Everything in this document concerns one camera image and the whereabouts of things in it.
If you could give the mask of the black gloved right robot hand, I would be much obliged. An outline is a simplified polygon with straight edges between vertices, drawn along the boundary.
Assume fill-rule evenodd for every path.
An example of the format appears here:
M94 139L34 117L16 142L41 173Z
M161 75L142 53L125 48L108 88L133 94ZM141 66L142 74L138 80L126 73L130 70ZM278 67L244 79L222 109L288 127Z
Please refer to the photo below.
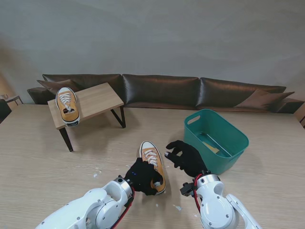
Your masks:
M165 157L173 162L175 168L180 168L190 177L197 177L199 174L208 173L208 169L202 160L197 149L193 146L176 140L169 143L166 149L172 152L166 152Z

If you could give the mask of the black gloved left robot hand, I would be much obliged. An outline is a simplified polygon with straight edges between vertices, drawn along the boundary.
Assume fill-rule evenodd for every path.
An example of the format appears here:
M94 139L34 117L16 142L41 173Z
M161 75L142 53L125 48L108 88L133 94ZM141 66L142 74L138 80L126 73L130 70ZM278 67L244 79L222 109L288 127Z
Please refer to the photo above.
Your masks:
M152 184L163 181L162 175L154 169L154 165L143 161L140 157L136 159L123 179L135 191L142 192L147 196L156 195L158 191L152 187Z

